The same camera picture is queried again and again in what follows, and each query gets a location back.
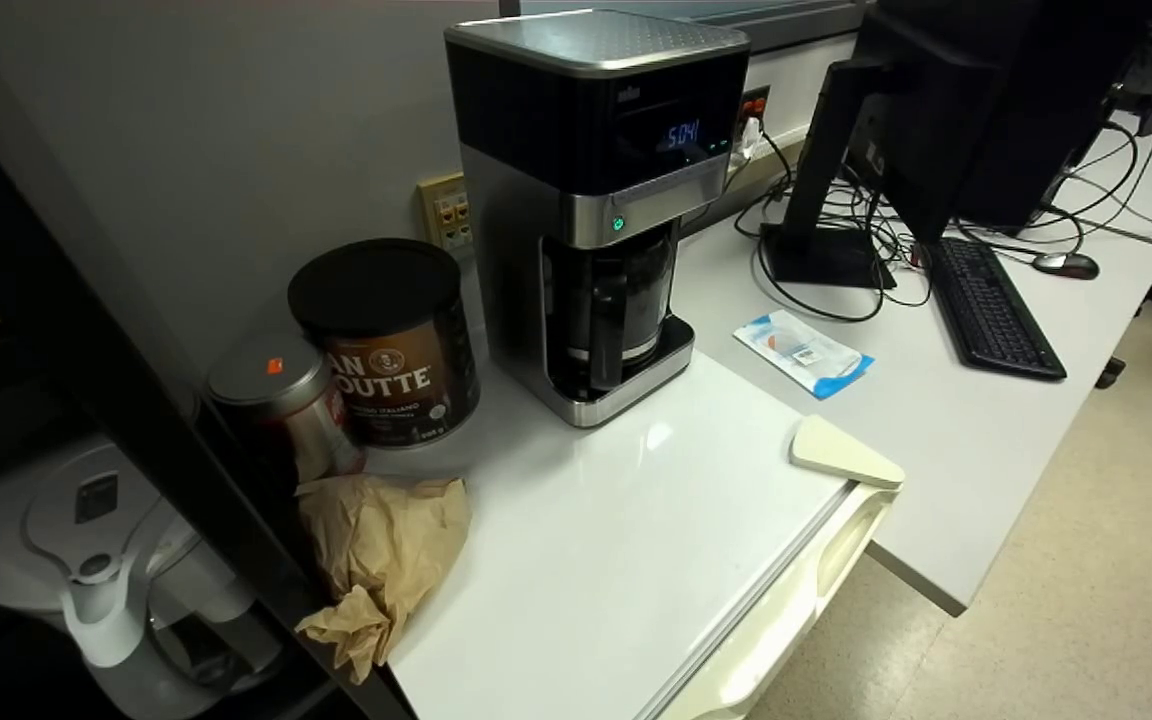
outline wall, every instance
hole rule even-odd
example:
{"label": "wall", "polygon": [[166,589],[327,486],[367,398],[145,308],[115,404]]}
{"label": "wall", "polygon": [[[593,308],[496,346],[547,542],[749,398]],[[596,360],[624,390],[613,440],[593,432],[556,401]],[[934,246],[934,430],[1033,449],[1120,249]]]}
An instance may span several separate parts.
{"label": "wall", "polygon": [[[139,346],[190,367],[454,169],[438,30],[496,0],[0,0],[0,162]],[[756,61],[777,139],[849,43]]]}

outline wall outlet plate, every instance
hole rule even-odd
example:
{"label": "wall outlet plate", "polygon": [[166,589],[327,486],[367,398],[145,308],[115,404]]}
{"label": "wall outlet plate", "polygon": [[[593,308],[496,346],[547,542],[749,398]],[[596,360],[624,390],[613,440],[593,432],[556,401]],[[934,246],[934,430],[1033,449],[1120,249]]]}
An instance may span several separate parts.
{"label": "wall outlet plate", "polygon": [[430,246],[447,249],[450,258],[470,249],[463,171],[415,180],[415,205]]}

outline brown paper bag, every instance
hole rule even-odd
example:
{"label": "brown paper bag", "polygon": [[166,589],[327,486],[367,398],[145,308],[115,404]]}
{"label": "brown paper bag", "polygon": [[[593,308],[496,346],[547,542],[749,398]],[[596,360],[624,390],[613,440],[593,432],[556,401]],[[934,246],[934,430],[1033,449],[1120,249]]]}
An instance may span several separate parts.
{"label": "brown paper bag", "polygon": [[332,476],[295,487],[300,524],[332,582],[337,610],[295,625],[337,649],[337,667],[367,680],[404,636],[418,600],[447,576],[468,533],[463,481],[390,486]]}

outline cabinet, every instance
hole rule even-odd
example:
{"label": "cabinet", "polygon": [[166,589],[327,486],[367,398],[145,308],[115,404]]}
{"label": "cabinet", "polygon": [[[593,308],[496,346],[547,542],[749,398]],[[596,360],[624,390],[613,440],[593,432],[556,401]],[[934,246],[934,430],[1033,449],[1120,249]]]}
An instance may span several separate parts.
{"label": "cabinet", "polygon": [[[236,708],[218,704],[214,716],[311,716],[315,708],[412,716],[386,673],[352,688],[332,673],[325,649],[293,631],[303,613],[327,600],[295,533],[295,508],[276,503],[267,473],[245,461],[203,401],[180,398],[180,383],[199,390],[190,367],[131,346],[3,169],[0,316],[0,468],[72,432],[107,432],[252,586],[285,631],[289,667],[281,680],[262,686],[261,697],[236,697]],[[0,613],[0,699],[27,691],[27,675],[38,673],[84,686],[65,645],[61,631]]]}

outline monitor stand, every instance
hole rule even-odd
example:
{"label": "monitor stand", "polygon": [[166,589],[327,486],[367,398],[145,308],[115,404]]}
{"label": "monitor stand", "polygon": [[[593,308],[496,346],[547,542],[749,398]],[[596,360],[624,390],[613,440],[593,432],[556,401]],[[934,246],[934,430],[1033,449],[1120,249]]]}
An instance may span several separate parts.
{"label": "monitor stand", "polygon": [[767,225],[765,249],[777,283],[895,290],[864,228],[814,228],[806,242],[787,242]]}

